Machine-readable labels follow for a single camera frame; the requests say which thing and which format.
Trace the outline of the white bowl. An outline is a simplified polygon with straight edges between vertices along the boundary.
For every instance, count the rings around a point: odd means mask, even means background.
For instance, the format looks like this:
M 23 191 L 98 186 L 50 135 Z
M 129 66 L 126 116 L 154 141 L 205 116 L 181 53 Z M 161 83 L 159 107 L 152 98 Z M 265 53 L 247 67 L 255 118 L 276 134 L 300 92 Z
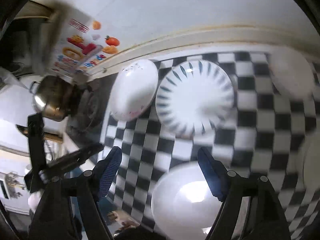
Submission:
M 172 168 L 151 197 L 153 219 L 169 239 L 205 239 L 220 207 L 195 161 Z
M 315 81 L 310 64 L 298 51 L 289 47 L 274 48 L 268 58 L 271 79 L 278 92 L 291 100 L 311 96 Z
M 319 131 L 308 134 L 299 148 L 297 170 L 307 190 L 319 190 Z

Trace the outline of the blue striped plate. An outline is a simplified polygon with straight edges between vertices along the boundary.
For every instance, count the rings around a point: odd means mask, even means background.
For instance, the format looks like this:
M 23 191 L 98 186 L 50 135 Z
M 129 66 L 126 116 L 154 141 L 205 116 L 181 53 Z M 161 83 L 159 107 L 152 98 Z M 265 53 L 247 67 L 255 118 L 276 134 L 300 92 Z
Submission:
M 159 84 L 155 108 L 159 122 L 182 138 L 205 135 L 228 118 L 235 92 L 228 74 L 207 60 L 173 67 Z

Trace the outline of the white floral plate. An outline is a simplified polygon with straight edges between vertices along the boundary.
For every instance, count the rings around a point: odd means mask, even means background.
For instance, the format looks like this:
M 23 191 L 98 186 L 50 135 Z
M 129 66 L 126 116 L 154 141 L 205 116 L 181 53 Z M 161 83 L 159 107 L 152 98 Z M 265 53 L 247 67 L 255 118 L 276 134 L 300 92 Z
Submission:
M 138 60 L 119 72 L 110 94 L 111 115 L 118 121 L 138 118 L 150 105 L 158 85 L 154 62 Z

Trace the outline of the black gas stove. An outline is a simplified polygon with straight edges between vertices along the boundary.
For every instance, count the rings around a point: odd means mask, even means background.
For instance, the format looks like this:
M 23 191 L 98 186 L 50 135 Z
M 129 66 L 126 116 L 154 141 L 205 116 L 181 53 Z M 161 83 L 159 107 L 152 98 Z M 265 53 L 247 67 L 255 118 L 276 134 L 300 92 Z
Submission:
M 67 135 L 79 148 L 100 141 L 112 85 L 105 77 L 89 82 L 82 90 L 76 112 L 68 117 L 66 126 Z

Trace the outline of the steel steamer pot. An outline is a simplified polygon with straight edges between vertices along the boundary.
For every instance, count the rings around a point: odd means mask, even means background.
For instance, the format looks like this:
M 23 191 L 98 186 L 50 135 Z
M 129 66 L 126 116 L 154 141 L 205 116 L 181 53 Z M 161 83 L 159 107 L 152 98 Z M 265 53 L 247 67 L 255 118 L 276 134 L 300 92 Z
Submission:
M 79 86 L 53 75 L 32 82 L 29 92 L 33 95 L 34 110 L 57 122 L 76 112 L 83 94 Z

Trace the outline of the black white checkered mat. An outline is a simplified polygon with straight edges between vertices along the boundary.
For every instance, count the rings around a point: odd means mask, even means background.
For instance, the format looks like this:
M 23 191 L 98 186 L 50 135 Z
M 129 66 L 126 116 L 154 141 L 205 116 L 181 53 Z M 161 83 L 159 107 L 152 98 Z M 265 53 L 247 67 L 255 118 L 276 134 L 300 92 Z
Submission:
M 194 59 L 218 64 L 232 79 L 236 92 L 230 118 L 216 132 L 190 140 L 167 131 L 154 106 L 130 122 L 109 118 L 105 151 L 118 146 L 123 158 L 108 198 L 154 229 L 155 183 L 171 168 L 195 161 L 197 150 L 206 147 L 243 177 L 268 176 L 292 239 L 304 239 L 319 216 L 319 191 L 305 189 L 295 161 L 305 135 L 319 127 L 319 96 L 306 101 L 281 96 L 272 85 L 265 53 L 207 53 Z

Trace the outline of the colourful wall sticker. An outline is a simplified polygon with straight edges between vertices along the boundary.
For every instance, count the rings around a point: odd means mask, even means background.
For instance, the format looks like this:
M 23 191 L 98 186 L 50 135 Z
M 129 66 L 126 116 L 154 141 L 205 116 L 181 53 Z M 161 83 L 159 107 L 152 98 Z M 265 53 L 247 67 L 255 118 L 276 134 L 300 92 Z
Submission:
M 49 69 L 73 77 L 86 73 L 119 52 L 120 40 L 106 26 L 86 15 L 72 16 L 64 24 L 54 47 Z

